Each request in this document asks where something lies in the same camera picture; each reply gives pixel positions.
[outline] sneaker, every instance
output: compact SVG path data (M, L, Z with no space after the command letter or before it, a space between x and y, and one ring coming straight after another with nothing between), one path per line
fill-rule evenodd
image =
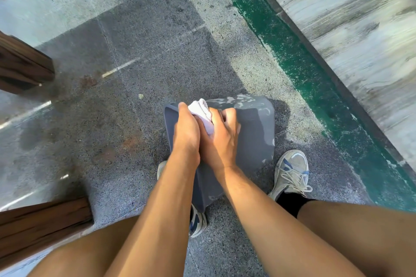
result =
M269 193L269 197L276 201L283 191L298 193L306 197L305 193L312 192L308 179L309 166L305 154L300 150L289 150L276 164L275 186Z
M163 161L157 167L157 179L159 180L167 161ZM207 228L207 218L204 213L196 210L193 204L190 205L189 236L196 238Z

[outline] forearm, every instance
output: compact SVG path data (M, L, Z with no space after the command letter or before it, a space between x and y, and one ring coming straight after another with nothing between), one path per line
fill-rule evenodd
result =
M362 276L238 168L216 174L270 276Z
M199 159L175 149L122 249L106 273L182 276L193 180Z

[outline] marble wall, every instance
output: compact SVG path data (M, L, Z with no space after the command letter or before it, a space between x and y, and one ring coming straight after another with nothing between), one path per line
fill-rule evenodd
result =
M416 0L276 0L416 170Z

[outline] green curb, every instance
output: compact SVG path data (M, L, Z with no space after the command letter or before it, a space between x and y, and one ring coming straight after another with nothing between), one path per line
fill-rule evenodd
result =
M364 129L335 84L266 0L232 0L263 46L273 54L330 138L361 177L377 205L416 211L416 186Z

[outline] white cloth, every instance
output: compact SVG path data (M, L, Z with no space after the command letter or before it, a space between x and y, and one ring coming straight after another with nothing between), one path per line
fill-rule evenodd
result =
M214 124L212 123L212 114L207 106L207 102L204 99L193 101L188 106L188 109L193 115L197 115L202 120L205 130L211 136L214 133Z

